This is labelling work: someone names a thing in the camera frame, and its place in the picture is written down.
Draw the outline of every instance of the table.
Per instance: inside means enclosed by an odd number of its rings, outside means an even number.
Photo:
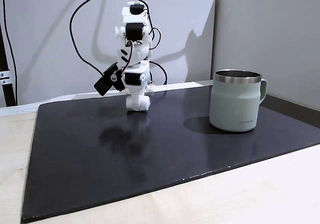
[[[157,86],[155,91],[210,84],[212,81]],[[91,97],[97,94],[64,96],[47,102]],[[38,106],[35,103],[0,109],[0,223],[20,223]],[[318,145],[36,223],[319,223],[319,155]]]

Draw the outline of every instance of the metal bracket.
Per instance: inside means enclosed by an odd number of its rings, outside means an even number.
[[[0,85],[12,84],[11,71],[1,71],[0,72]]]

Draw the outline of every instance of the stainless steel rim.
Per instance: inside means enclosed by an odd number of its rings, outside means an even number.
[[[214,80],[232,84],[253,84],[261,82],[261,74],[245,70],[219,70],[214,73]]]

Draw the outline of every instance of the green mug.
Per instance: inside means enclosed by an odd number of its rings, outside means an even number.
[[[214,73],[210,123],[221,130],[245,132],[255,128],[260,103],[267,94],[261,74],[242,70]]]

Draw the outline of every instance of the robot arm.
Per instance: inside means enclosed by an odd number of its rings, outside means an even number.
[[[148,14],[143,3],[129,2],[122,10],[122,17],[122,27],[115,28],[118,61],[104,72],[94,87],[101,95],[112,86],[119,91],[127,88],[131,94],[126,99],[127,108],[145,111],[150,106],[145,92],[150,77],[148,59],[152,56]]]

